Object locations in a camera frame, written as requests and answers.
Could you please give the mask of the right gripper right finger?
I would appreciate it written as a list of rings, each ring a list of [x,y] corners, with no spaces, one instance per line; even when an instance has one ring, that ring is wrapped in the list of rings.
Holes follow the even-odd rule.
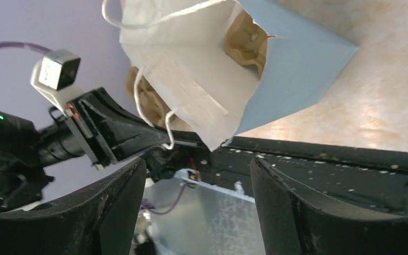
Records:
[[[301,184],[263,159],[251,180],[266,254],[408,254],[408,216],[365,209]]]

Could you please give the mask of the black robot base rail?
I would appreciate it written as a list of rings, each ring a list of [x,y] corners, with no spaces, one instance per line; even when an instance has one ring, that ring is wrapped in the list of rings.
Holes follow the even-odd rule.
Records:
[[[252,196],[250,165],[266,161],[293,189],[305,184],[350,204],[391,214],[408,214],[408,152],[236,137],[209,151],[190,132],[173,150],[146,152],[153,181],[171,179],[184,168],[196,180],[221,188],[240,185]]]

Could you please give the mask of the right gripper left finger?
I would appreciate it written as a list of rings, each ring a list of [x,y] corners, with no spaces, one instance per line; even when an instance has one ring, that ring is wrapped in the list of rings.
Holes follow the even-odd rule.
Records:
[[[0,214],[0,254],[129,254],[147,175],[143,159],[33,210]]]

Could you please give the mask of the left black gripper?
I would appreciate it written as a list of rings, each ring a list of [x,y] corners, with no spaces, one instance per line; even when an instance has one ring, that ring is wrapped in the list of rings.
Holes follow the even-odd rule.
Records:
[[[150,127],[126,111],[104,88],[71,99],[64,107],[54,119],[69,130],[56,135],[63,154],[67,158],[86,155],[98,169],[170,142],[165,129]]]

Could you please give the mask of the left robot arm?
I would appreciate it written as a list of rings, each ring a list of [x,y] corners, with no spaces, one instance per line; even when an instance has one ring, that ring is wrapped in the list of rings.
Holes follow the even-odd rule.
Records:
[[[164,129],[124,110],[104,88],[68,101],[66,110],[41,130],[0,112],[0,213],[41,200],[54,180],[45,167],[87,156],[103,169],[169,142]]]

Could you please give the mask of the pale blue paper bag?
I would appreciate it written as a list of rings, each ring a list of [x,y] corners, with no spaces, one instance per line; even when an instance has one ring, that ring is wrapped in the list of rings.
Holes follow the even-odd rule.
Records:
[[[277,1],[126,1],[126,87],[141,118],[209,150],[317,104],[357,46]]]

